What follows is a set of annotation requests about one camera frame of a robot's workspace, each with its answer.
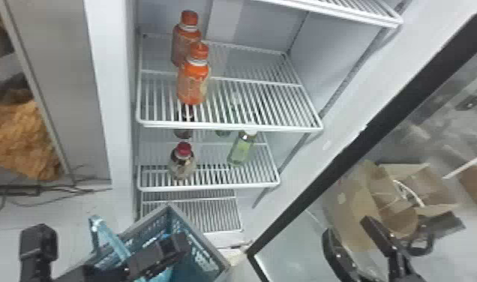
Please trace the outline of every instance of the bottle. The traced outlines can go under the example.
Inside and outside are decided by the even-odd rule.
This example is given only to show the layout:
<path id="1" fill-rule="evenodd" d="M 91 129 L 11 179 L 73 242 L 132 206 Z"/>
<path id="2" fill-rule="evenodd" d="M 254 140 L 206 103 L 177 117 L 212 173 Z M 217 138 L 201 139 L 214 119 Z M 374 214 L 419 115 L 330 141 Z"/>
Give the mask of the bottle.
<path id="1" fill-rule="evenodd" d="M 195 117 L 193 114 L 193 107 L 188 106 L 188 115 L 186 114 L 186 106 L 182 104 L 181 107 L 181 118 L 183 122 L 194 122 Z M 193 136 L 193 130 L 191 129 L 183 129 L 183 128 L 176 128 L 174 129 L 174 134 L 180 139 L 190 139 Z"/>
<path id="2" fill-rule="evenodd" d="M 193 42 L 200 42 L 202 34 L 198 30 L 198 14 L 192 10 L 183 10 L 181 22 L 172 32 L 172 63 L 178 68 L 186 59 Z"/>
<path id="3" fill-rule="evenodd" d="M 210 67 L 207 64 L 209 47 L 192 43 L 190 55 L 181 64 L 177 76 L 177 97 L 183 104 L 198 105 L 207 95 Z"/>
<path id="4" fill-rule="evenodd" d="M 229 150 L 226 160 L 228 164 L 241 166 L 248 159 L 251 149 L 256 139 L 256 130 L 241 130 L 238 132 L 237 139 L 233 143 L 232 149 Z"/>
<path id="5" fill-rule="evenodd" d="M 232 131 L 230 130 L 216 130 L 215 131 L 216 135 L 218 135 L 221 138 L 226 138 L 232 134 Z"/>
<path id="6" fill-rule="evenodd" d="M 187 142 L 180 142 L 170 154 L 169 174 L 175 180 L 183 180 L 189 177 L 196 167 L 197 162 L 191 151 L 191 145 Z"/>

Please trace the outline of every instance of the refrigerator shelf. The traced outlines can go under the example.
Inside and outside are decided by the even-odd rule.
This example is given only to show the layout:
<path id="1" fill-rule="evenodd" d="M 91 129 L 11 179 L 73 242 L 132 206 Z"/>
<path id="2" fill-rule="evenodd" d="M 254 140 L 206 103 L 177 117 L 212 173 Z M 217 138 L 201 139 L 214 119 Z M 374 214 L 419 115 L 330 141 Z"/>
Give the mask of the refrigerator shelf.
<path id="1" fill-rule="evenodd" d="M 176 95 L 170 37 L 144 34 L 139 51 L 136 120 L 144 127 L 316 132 L 323 129 L 305 88 L 283 52 L 206 42 L 212 67 L 207 99 L 194 121 Z"/>
<path id="2" fill-rule="evenodd" d="M 140 139 L 140 143 L 145 146 L 145 149 L 149 150 L 147 146 L 157 146 L 160 143 L 171 143 L 173 147 L 179 142 L 185 141 L 190 143 L 191 145 L 194 144 L 221 144 L 221 145 L 229 145 L 231 146 L 232 143 L 235 141 L 238 132 L 231 131 L 228 137 L 220 137 L 218 136 L 214 130 L 192 130 L 192 136 L 189 139 L 180 139 L 174 134 L 173 129 L 168 128 L 151 128 L 151 127 L 141 127 L 136 124 L 136 129 L 141 132 L 142 139 Z M 265 145 L 266 144 L 266 137 L 263 133 L 258 133 L 256 139 L 254 140 L 254 144 L 256 145 Z"/>
<path id="3" fill-rule="evenodd" d="M 185 180 L 174 180 L 168 173 L 167 163 L 176 142 L 156 142 L 154 135 L 157 135 L 154 130 L 140 128 L 136 181 L 143 192 L 272 188 L 281 183 L 266 142 L 254 145 L 243 166 L 227 163 L 232 142 L 191 142 L 196 158 L 195 172 Z"/>
<path id="4" fill-rule="evenodd" d="M 180 208 L 203 233 L 242 231 L 233 190 L 144 192 L 141 193 L 141 215 L 144 217 L 165 203 L 172 203 Z"/>
<path id="5" fill-rule="evenodd" d="M 403 18 L 383 0 L 254 0 L 396 29 Z"/>

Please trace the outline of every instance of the glass door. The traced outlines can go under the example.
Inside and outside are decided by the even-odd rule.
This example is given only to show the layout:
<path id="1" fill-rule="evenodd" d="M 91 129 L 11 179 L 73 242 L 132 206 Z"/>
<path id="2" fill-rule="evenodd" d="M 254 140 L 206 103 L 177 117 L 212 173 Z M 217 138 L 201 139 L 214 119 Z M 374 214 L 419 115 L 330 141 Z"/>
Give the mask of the glass door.
<path id="1" fill-rule="evenodd" d="M 477 53 L 469 58 L 285 228 L 274 223 L 280 232 L 250 253 L 263 280 L 477 281 Z"/>

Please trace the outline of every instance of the blue plastic basket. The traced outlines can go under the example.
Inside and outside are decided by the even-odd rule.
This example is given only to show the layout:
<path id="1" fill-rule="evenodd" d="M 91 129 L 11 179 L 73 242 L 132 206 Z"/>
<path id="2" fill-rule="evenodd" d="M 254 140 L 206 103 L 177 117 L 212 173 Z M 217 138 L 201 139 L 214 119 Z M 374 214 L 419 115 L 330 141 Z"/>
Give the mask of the blue plastic basket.
<path id="1" fill-rule="evenodd" d="M 147 214 L 119 236 L 113 235 L 99 217 L 91 217 L 95 250 L 85 263 L 110 269 L 126 257 L 173 233 L 186 233 L 191 252 L 153 282 L 224 281 L 230 264 L 177 207 L 166 204 Z M 98 247 L 98 233 L 108 244 Z"/>

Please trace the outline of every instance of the orange bottle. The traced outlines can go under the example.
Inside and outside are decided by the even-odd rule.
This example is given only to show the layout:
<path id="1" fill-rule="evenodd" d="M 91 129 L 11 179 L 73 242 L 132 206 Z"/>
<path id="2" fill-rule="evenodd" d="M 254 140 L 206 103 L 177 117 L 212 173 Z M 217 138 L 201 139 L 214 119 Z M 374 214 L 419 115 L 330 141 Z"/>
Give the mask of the orange bottle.
<path id="1" fill-rule="evenodd" d="M 192 10 L 183 10 L 181 22 L 172 33 L 172 63 L 179 67 L 189 53 L 190 45 L 200 42 L 202 34 L 198 30 L 198 14 Z"/>
<path id="2" fill-rule="evenodd" d="M 177 96 L 183 104 L 198 105 L 207 95 L 211 68 L 207 64 L 209 47 L 204 43 L 192 43 L 190 55 L 181 64 L 177 76 Z"/>

